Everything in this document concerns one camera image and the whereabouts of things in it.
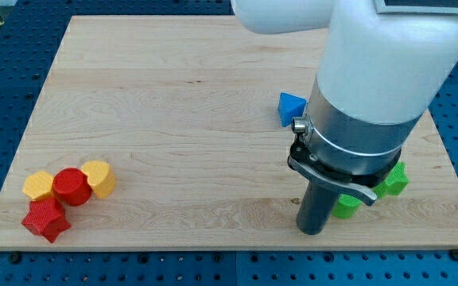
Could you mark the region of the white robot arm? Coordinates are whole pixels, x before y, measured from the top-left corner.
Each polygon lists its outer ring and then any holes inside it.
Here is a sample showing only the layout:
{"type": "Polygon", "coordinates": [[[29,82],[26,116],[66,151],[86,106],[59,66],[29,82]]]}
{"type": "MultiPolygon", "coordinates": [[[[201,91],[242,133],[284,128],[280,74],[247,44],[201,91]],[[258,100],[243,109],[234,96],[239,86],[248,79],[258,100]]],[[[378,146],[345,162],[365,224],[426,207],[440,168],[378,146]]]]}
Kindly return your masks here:
{"type": "Polygon", "coordinates": [[[289,165],[305,200],[372,204],[403,144],[458,61],[458,1],[234,1],[242,25],[279,34],[326,28],[289,165]]]}

